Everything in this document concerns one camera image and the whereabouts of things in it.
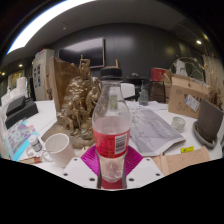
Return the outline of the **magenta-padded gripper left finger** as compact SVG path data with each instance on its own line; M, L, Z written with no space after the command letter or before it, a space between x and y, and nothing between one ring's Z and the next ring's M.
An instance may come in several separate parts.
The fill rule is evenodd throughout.
M74 157L63 171L63 177L84 188L99 186L100 163L95 147L88 149L81 157Z

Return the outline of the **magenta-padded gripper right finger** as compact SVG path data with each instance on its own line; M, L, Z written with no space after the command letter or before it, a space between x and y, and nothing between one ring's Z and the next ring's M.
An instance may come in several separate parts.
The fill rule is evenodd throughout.
M164 177L150 157L142 157L134 148L128 147L124 161L125 187L134 189Z

